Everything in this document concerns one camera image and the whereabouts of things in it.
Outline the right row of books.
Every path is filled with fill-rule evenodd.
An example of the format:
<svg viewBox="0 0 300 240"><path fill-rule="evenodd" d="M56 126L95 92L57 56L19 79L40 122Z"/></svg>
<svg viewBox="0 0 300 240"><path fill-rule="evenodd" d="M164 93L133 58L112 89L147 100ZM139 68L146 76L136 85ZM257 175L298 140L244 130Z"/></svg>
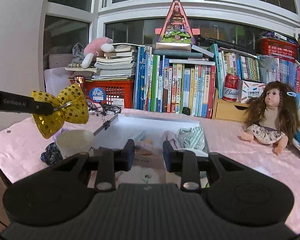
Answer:
<svg viewBox="0 0 300 240"><path fill-rule="evenodd" d="M300 93L300 62L268 55L253 55L235 48L225 48L223 44L213 44L210 48L215 55L219 98L223 97L227 74L235 74L240 80L264 84L280 81Z"/></svg>

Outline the left white paper cup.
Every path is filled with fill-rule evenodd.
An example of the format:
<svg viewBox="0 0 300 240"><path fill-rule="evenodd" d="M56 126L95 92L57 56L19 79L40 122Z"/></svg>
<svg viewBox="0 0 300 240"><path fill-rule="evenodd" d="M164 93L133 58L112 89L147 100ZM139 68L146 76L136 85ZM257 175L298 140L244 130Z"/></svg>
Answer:
<svg viewBox="0 0 300 240"><path fill-rule="evenodd" d="M93 156L93 142L94 134L82 129L62 132L56 138L56 145L63 159L82 152Z"/></svg>

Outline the row of upright children's books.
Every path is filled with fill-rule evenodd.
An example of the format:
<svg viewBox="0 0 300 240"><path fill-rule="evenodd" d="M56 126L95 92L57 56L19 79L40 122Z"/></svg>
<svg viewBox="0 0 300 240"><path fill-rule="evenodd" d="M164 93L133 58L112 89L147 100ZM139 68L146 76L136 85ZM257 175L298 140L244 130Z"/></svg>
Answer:
<svg viewBox="0 0 300 240"><path fill-rule="evenodd" d="M217 45L189 51L138 46L133 52L134 82L127 108L212 118Z"/></svg>

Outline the pink plush bunny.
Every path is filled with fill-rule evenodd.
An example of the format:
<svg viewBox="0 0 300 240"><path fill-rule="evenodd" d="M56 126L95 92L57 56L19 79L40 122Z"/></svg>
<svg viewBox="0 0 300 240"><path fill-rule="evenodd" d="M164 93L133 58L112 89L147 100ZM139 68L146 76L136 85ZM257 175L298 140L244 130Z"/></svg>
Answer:
<svg viewBox="0 0 300 240"><path fill-rule="evenodd" d="M102 57L104 51L101 49L104 44L112 44L113 40L108 37L100 37L92 40L84 49L84 59L81 63L83 69L87 69L90 64L96 61L97 57Z"/></svg>

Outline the white shallow tray box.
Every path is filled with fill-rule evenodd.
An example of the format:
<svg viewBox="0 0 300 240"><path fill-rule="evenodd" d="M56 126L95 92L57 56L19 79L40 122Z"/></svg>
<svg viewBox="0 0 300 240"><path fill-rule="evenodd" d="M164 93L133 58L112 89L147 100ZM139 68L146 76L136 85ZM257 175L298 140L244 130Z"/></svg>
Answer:
<svg viewBox="0 0 300 240"><path fill-rule="evenodd" d="M193 120L117 114L94 132L94 154L99 155L97 153L99 148L122 149L129 139L135 142L147 140L151 143L151 148L146 151L149 155L142 156L136 152L133 165L164 170L163 156L154 155L162 154L163 133L165 131L177 133L180 128L199 126L200 123Z"/></svg>

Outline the green checked cloth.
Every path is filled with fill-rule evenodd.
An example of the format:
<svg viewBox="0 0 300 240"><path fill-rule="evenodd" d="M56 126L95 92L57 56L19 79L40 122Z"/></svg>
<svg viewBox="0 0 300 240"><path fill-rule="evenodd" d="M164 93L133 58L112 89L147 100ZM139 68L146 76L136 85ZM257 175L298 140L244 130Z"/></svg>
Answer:
<svg viewBox="0 0 300 240"><path fill-rule="evenodd" d="M180 128L177 139L182 148L202 151L205 148L205 136L202 127Z"/></svg>

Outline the triangular toy house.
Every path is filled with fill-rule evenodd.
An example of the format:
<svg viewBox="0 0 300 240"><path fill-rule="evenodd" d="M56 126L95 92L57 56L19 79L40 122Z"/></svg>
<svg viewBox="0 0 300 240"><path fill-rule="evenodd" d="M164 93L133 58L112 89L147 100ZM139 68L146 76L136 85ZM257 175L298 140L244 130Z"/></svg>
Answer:
<svg viewBox="0 0 300 240"><path fill-rule="evenodd" d="M199 28L192 28L180 0L173 0L163 26L155 29L156 50L191 51Z"/></svg>

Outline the pink cloth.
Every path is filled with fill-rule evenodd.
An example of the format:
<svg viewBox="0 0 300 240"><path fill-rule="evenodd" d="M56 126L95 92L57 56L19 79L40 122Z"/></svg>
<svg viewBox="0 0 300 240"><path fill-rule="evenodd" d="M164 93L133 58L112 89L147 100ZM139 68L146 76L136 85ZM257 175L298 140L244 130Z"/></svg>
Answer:
<svg viewBox="0 0 300 240"><path fill-rule="evenodd" d="M178 140L175 133L171 131L165 131L162 136L163 141L168 141L175 150L181 148L180 141Z"/></svg>

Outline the blue packaged face mask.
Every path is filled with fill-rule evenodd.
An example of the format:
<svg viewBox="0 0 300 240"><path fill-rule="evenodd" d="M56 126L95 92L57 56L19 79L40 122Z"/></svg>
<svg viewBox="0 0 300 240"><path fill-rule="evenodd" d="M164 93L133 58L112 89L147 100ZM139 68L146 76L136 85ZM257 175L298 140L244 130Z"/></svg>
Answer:
<svg viewBox="0 0 300 240"><path fill-rule="evenodd" d="M142 131L141 133L132 136L132 140L134 141L143 141L146 137L146 132Z"/></svg>

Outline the white tissue box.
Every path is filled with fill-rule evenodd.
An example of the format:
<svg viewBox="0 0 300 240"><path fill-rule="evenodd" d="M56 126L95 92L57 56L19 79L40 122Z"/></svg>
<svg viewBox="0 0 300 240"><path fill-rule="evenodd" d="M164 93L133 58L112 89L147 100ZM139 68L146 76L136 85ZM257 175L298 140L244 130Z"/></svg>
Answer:
<svg viewBox="0 0 300 240"><path fill-rule="evenodd" d="M238 101L240 103L247 103L250 98L260 97L265 86L264 83L240 80L238 86Z"/></svg>

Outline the small wooden drawer box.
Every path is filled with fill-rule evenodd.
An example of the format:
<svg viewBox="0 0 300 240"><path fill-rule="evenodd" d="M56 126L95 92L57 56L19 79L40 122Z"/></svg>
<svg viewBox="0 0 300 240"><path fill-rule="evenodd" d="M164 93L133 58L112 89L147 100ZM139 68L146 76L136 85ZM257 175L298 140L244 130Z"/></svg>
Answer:
<svg viewBox="0 0 300 240"><path fill-rule="evenodd" d="M218 89L215 89L212 119L245 122L245 114L249 105L240 102L228 102L218 97Z"/></svg>

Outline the red plastic basket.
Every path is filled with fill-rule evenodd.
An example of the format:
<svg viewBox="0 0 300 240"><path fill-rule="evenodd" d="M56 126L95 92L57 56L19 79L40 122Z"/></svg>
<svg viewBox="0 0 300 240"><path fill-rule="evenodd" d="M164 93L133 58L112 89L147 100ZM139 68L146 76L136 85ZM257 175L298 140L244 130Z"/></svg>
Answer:
<svg viewBox="0 0 300 240"><path fill-rule="evenodd" d="M286 41L262 38L257 42L257 52L262 55L274 56L287 61L295 61L297 45Z"/></svg>
<svg viewBox="0 0 300 240"><path fill-rule="evenodd" d="M82 90L93 103L132 108L134 80L84 80Z"/></svg>

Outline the red plastic basket left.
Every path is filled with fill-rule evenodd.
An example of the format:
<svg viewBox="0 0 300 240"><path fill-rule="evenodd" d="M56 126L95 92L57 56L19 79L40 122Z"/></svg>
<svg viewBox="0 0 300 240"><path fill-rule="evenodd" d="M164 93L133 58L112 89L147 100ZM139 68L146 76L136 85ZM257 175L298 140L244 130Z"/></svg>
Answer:
<svg viewBox="0 0 300 240"><path fill-rule="evenodd" d="M82 90L93 103L132 108L134 80L84 80Z"/></svg>

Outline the stack of grey books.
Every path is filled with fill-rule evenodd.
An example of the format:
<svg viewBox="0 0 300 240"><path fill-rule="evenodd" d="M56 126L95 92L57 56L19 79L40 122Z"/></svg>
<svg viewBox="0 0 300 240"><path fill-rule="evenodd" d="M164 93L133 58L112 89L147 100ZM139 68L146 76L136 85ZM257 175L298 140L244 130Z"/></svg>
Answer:
<svg viewBox="0 0 300 240"><path fill-rule="evenodd" d="M91 78L130 79L134 77L139 47L128 43L105 43L101 46L103 56L98 56Z"/></svg>

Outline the red Budweiser can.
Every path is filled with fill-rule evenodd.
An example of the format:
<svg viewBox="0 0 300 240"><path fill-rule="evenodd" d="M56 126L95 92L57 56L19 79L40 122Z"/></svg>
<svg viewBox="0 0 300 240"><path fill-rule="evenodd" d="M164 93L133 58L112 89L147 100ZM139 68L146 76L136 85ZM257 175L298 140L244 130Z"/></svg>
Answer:
<svg viewBox="0 0 300 240"><path fill-rule="evenodd" d="M239 77L235 74L227 74L223 87L223 100L236 102L238 98Z"/></svg>

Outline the brown-haired baby doll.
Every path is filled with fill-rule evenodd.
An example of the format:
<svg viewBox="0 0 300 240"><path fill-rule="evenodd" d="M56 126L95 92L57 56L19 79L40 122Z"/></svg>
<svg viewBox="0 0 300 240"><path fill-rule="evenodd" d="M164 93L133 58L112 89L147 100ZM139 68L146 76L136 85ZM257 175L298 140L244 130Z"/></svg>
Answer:
<svg viewBox="0 0 300 240"><path fill-rule="evenodd" d="M263 93L248 101L246 129L241 132L243 141L258 141L273 145L277 155L292 143L300 128L300 119L294 91L290 85L273 81Z"/></svg>

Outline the red plastic basket right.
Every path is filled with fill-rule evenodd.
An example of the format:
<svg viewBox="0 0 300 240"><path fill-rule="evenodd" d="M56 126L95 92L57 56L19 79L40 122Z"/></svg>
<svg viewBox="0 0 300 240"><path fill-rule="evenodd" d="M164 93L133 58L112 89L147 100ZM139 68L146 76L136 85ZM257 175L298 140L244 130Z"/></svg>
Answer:
<svg viewBox="0 0 300 240"><path fill-rule="evenodd" d="M257 52L262 55L274 56L287 61L295 61L297 45L286 41L262 38L257 42Z"/></svg>

